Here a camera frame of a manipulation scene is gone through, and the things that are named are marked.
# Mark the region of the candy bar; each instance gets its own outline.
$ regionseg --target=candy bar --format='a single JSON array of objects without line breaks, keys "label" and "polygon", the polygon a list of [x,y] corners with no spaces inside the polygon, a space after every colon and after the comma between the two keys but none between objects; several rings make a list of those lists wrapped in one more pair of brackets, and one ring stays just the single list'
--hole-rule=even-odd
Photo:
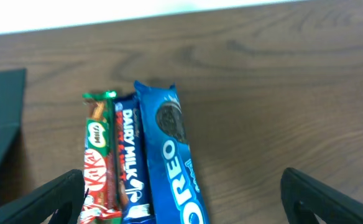
[{"label": "candy bar", "polygon": [[85,95],[90,106],[84,168],[88,195],[80,216],[81,224],[96,223],[97,219],[112,224],[121,222],[122,213],[116,207],[115,152],[111,149],[114,147],[113,105],[108,95],[108,92]]},{"label": "candy bar", "polygon": [[158,224],[209,224],[185,134],[177,91],[135,82]]},{"label": "candy bar", "polygon": [[120,165],[122,224],[147,223],[151,216],[151,193],[143,152],[139,102],[135,95],[114,100],[117,148]]}]

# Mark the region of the brown table surface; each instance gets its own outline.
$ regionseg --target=brown table surface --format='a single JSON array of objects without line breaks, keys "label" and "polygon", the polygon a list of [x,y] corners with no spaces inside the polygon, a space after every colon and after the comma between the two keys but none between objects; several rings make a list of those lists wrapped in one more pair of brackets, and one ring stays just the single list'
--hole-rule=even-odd
[{"label": "brown table surface", "polygon": [[82,93],[141,80],[177,84],[212,223],[286,223],[286,167],[363,202],[363,0],[0,36],[0,70],[21,67],[24,147],[10,191],[82,169]]}]

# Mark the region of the oreo cookie image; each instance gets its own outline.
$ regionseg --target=oreo cookie image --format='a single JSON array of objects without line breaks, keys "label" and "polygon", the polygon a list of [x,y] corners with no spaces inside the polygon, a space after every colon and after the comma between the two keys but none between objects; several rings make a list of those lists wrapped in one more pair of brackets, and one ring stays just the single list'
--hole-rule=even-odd
[{"label": "oreo cookie image", "polygon": [[175,102],[165,102],[157,110],[155,116],[158,127],[178,142],[188,144],[183,125],[182,109]]},{"label": "oreo cookie image", "polygon": [[175,86],[135,82],[157,224],[209,224]]}]

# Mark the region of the blue wrapper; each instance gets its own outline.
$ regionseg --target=blue wrapper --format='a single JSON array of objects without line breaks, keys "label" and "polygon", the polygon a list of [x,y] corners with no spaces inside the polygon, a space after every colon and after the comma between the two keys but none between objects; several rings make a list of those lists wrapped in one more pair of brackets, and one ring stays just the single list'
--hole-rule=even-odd
[{"label": "blue wrapper", "polygon": [[152,223],[151,193],[143,152],[143,127],[135,95],[114,100],[120,164],[122,223]]},{"label": "blue wrapper", "polygon": [[196,182],[175,86],[159,89],[135,82],[145,152],[158,224],[209,224]]}]

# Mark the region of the red and green wrapper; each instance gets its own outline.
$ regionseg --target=red and green wrapper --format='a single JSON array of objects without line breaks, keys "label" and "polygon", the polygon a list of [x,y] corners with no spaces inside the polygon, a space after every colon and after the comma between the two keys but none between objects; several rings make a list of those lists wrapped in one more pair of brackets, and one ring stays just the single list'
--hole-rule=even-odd
[{"label": "red and green wrapper", "polygon": [[116,156],[114,142],[114,109],[112,100],[115,91],[87,93],[84,98],[90,106],[86,119],[85,136],[85,199],[81,224],[121,222],[121,209],[117,206]]}]

